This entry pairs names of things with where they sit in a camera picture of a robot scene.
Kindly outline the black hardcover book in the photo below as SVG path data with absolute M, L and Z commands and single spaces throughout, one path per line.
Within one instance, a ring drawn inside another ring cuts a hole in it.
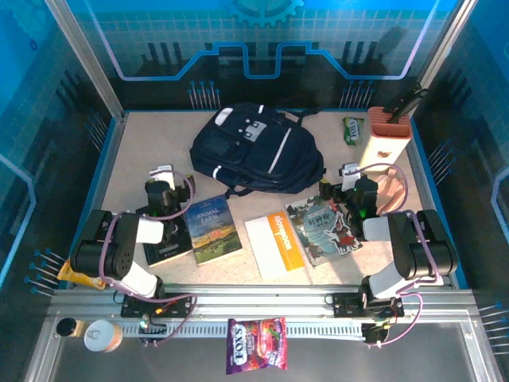
M 159 243 L 143 243 L 148 267 L 182 257 L 192 250 L 192 241 L 183 216 L 164 220 L 164 235 Z

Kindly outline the purple Fox's candy bag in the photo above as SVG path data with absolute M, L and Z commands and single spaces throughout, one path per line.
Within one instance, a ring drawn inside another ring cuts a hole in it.
M 286 370 L 288 345 L 284 317 L 227 322 L 226 374 L 279 368 Z

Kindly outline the navy blue backpack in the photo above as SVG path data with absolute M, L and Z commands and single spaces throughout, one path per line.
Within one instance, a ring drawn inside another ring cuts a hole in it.
M 298 194 L 324 176 L 324 158 L 302 126 L 319 107 L 286 111 L 256 103 L 219 109 L 195 137 L 193 169 L 227 186 L 226 197 L 254 191 Z

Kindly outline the illustrated comic book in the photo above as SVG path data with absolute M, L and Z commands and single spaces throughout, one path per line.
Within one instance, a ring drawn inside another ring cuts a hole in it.
M 319 195 L 287 204 L 286 211 L 313 267 L 350 255 L 362 247 L 341 208 Z

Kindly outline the small black-capped bottle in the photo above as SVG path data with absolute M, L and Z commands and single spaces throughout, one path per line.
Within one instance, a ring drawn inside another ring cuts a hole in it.
M 75 318 L 63 318 L 56 325 L 56 333 L 61 337 L 82 337 L 87 324 Z

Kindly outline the Animal Farm paperback book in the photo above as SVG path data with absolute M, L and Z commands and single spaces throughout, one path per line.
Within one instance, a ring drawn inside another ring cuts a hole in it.
M 243 248 L 224 195 L 193 203 L 185 213 L 185 220 L 198 265 Z

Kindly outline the yellow snack bag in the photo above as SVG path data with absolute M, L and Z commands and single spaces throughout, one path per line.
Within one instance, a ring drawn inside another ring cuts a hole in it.
M 96 290 L 104 290 L 106 283 L 99 277 L 90 277 L 83 273 L 75 272 L 71 267 L 70 259 L 67 259 L 59 270 L 56 278 L 59 281 L 77 283 Z

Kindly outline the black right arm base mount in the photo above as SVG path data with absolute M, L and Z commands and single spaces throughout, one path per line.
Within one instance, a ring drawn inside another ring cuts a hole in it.
M 403 318 L 400 298 L 372 298 L 363 292 L 333 293 L 325 297 L 335 318 Z

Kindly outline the tin can with white lid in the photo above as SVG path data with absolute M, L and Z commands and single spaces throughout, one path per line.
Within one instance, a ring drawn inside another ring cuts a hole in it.
M 101 319 L 88 326 L 84 334 L 84 345 L 95 353 L 110 353 L 120 346 L 122 339 L 120 325 Z

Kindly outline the orange and white notebook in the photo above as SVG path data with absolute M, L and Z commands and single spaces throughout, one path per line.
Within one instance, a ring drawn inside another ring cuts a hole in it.
M 311 283 L 300 245 L 285 211 L 248 220 L 245 229 L 263 282 Z

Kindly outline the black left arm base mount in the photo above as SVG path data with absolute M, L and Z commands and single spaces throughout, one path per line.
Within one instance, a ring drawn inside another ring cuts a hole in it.
M 122 318 L 185 318 L 191 308 L 192 297 L 177 299 L 179 294 L 167 294 L 164 302 L 148 302 L 125 296 L 121 304 Z

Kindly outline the pink and cream knife block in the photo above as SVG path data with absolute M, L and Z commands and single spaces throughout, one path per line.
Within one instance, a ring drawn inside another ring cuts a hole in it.
M 396 123 L 388 123 L 392 114 L 385 113 L 383 107 L 370 107 L 367 118 L 360 130 L 361 143 L 358 149 L 358 164 L 361 168 L 376 163 L 368 169 L 381 172 L 394 165 L 400 154 L 412 139 L 413 132 L 408 115 L 401 117 Z

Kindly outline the green Fox's candy bag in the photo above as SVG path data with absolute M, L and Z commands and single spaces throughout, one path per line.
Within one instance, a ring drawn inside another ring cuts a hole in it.
M 344 141 L 349 146 L 358 146 L 361 143 L 364 122 L 365 120 L 361 118 L 343 118 Z

